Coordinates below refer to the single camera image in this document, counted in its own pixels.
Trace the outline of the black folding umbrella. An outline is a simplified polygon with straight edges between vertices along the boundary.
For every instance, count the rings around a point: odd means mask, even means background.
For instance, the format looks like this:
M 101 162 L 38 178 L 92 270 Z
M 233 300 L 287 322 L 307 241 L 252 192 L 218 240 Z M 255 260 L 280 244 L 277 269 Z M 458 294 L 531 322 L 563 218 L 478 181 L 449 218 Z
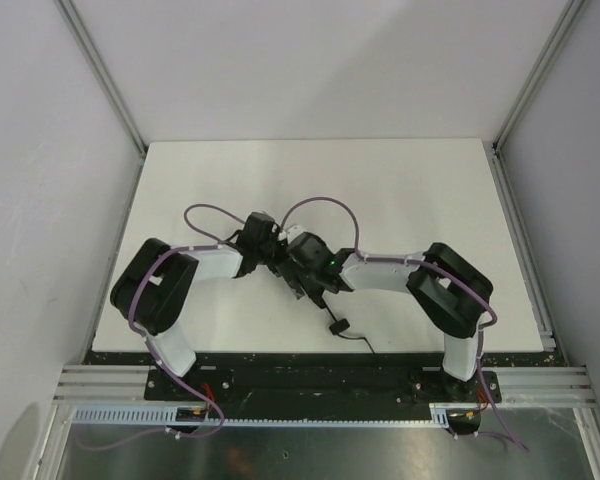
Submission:
M 333 336 L 348 341 L 363 341 L 371 353 L 376 354 L 366 336 L 362 334 L 346 334 L 351 328 L 349 321 L 345 317 L 337 317 L 324 300 L 325 292 L 339 293 L 341 290 L 346 291 L 342 281 L 331 279 L 326 283 L 320 282 L 311 274 L 309 269 L 295 262 L 286 252 L 276 254 L 270 270 L 277 277 L 285 281 L 297 299 L 306 297 L 320 310 L 325 310 L 328 313 L 331 319 L 328 328 Z

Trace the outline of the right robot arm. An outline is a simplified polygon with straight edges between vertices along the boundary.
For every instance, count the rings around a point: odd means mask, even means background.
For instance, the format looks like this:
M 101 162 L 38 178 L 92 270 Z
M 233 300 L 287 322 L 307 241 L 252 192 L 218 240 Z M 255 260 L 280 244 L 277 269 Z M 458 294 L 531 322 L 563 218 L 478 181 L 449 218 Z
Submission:
M 483 330 L 497 322 L 493 284 L 444 243 L 403 256 L 332 252 L 316 234 L 293 227 L 280 235 L 299 294 L 318 304 L 326 292 L 377 290 L 408 294 L 444 335 L 443 377 L 469 383 L 482 357 Z

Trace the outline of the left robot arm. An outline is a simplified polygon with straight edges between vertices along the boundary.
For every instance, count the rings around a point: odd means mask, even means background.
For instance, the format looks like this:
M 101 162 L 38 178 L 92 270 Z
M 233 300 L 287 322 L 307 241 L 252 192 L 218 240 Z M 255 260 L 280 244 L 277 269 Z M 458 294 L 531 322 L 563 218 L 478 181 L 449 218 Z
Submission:
M 150 238 L 115 282 L 110 303 L 142 337 L 158 366 L 183 377 L 196 362 L 178 323 L 192 285 L 252 273 L 273 257 L 279 235 L 271 216 L 254 212 L 233 241 L 172 247 Z

